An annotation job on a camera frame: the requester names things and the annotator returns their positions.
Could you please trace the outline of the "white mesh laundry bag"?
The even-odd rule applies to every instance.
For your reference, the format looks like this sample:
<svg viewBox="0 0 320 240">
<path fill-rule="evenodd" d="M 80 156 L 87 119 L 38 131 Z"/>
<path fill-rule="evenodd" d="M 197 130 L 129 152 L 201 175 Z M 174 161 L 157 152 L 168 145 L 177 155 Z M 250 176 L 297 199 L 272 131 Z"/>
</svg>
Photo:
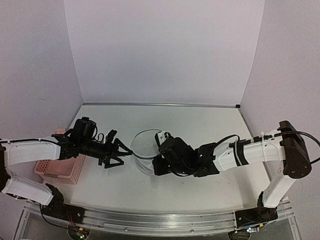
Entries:
<svg viewBox="0 0 320 240">
<path fill-rule="evenodd" d="M 131 142 L 131 150 L 135 157 L 137 168 L 147 175 L 154 176 L 154 157 L 160 154 L 157 147 L 155 134 L 160 129 L 147 129 L 139 132 Z"/>
</svg>

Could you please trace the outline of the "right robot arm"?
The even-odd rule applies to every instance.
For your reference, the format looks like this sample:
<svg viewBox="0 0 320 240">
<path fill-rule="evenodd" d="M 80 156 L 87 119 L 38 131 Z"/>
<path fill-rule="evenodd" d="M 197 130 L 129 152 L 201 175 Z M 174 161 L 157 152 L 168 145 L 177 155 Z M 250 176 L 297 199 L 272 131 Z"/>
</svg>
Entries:
<svg viewBox="0 0 320 240">
<path fill-rule="evenodd" d="M 303 139 L 309 136 L 285 120 L 268 134 L 248 139 L 232 134 L 193 149 L 180 137 L 162 131 L 155 135 L 158 154 L 152 160 L 153 171 L 156 176 L 202 178 L 252 164 L 279 162 L 275 177 L 260 194 L 258 206 L 252 209 L 252 218 L 262 222 L 278 207 L 293 183 L 311 172 L 312 163 Z"/>
</svg>

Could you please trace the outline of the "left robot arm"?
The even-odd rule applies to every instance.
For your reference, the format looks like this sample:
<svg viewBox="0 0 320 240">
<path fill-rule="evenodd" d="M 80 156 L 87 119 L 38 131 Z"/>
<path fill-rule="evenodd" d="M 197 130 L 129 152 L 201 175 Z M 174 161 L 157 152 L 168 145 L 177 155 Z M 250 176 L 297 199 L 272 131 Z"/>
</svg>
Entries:
<svg viewBox="0 0 320 240">
<path fill-rule="evenodd" d="M 111 130 L 101 140 L 96 139 L 97 124 L 88 117 L 75 121 L 73 128 L 63 134 L 45 138 L 2 139 L 0 141 L 0 191 L 3 194 L 27 199 L 47 206 L 57 219 L 67 214 L 67 207 L 60 201 L 60 191 L 50 185 L 37 183 L 25 177 L 18 177 L 9 170 L 10 166 L 40 160 L 68 160 L 79 155 L 98 160 L 105 169 L 124 165 L 122 157 L 133 154 Z"/>
</svg>

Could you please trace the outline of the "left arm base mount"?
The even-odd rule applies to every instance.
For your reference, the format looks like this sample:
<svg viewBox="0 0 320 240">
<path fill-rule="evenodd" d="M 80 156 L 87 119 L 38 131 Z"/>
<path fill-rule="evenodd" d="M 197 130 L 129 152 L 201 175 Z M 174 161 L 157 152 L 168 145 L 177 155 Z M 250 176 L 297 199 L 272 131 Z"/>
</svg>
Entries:
<svg viewBox="0 0 320 240">
<path fill-rule="evenodd" d="M 62 193 L 53 185 L 45 184 L 51 191 L 53 198 L 48 205 L 40 207 L 40 213 L 55 219 L 69 221 L 74 224 L 82 224 L 85 209 L 80 206 L 66 204 Z"/>
</svg>

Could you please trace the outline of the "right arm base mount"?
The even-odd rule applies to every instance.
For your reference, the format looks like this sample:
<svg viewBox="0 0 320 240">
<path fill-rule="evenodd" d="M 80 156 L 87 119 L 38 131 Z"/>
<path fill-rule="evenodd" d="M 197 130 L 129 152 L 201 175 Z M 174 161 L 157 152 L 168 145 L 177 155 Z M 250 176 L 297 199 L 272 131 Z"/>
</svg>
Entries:
<svg viewBox="0 0 320 240">
<path fill-rule="evenodd" d="M 269 208 L 264 206 L 263 193 L 263 191 L 260 193 L 256 207 L 235 211 L 237 229 L 266 224 L 278 219 L 277 207 Z"/>
</svg>

